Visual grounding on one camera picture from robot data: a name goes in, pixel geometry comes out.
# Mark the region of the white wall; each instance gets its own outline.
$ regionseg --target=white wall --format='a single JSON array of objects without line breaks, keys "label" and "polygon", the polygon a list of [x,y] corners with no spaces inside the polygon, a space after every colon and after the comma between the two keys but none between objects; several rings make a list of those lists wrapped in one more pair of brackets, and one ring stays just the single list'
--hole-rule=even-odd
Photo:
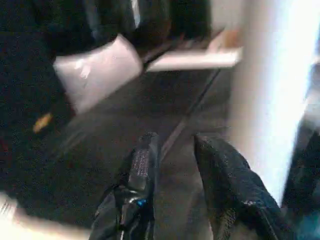
[{"label": "white wall", "polygon": [[238,28],[242,24],[246,0],[210,0],[214,30]]}]

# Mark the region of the white paper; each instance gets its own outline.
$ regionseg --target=white paper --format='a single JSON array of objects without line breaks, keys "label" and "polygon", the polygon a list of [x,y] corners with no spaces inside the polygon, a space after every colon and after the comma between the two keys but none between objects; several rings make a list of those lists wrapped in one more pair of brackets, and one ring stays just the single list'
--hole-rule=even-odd
[{"label": "white paper", "polygon": [[77,113],[90,109],[143,69],[136,50],[121,35],[93,51],[59,56],[53,66]]}]

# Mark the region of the floor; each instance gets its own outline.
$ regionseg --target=floor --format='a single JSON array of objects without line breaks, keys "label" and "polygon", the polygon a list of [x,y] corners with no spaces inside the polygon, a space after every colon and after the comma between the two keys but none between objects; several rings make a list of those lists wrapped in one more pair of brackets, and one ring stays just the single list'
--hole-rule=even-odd
[{"label": "floor", "polygon": [[29,215],[89,228],[123,159],[139,136],[153,131],[163,144],[156,238],[211,240],[193,135],[224,137],[232,74],[232,69],[144,74],[79,115],[59,137],[37,143],[36,156],[22,154],[7,191]]}]

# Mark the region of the white pillar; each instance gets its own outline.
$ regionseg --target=white pillar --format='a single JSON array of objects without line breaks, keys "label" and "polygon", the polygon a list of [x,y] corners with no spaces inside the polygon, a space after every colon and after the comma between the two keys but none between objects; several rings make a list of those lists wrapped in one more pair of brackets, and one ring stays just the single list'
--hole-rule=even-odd
[{"label": "white pillar", "polygon": [[319,0],[248,0],[229,140],[280,205],[304,111]]}]

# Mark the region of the blue light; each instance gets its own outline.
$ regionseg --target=blue light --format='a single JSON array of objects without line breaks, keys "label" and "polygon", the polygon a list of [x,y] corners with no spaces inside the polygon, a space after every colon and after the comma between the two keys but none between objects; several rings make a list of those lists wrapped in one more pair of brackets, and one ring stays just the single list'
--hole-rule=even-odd
[{"label": "blue light", "polygon": [[146,202],[147,202],[146,199],[141,199],[141,200],[138,200],[136,204],[138,204],[139,207],[142,207]]}]

